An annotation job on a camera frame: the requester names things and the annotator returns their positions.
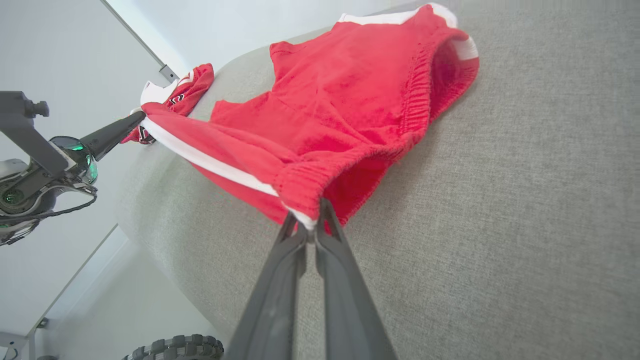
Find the gray fabric upholstery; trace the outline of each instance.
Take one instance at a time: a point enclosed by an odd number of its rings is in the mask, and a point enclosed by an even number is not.
[[[637,2],[535,4],[448,4],[478,78],[346,226],[400,359],[640,357]],[[192,117],[273,81],[248,53]],[[162,145],[131,173],[122,229],[227,344],[278,226]],[[298,354],[324,359],[308,260]]]

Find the black cable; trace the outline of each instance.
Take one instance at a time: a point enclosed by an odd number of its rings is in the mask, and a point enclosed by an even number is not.
[[[93,193],[93,199],[89,200],[88,202],[85,202],[82,205],[78,205],[74,208],[69,208],[66,210],[60,210],[60,211],[56,211],[55,213],[45,213],[45,214],[39,214],[39,215],[26,215],[23,217],[3,217],[2,223],[4,224],[18,224],[21,223],[23,221],[29,221],[29,220],[41,220],[44,218],[50,218],[50,217],[56,217],[58,215],[62,215],[62,214],[68,214],[72,211],[75,210],[80,210],[80,209],[84,209],[87,206],[93,204],[97,199],[98,199],[98,194],[97,193]]]

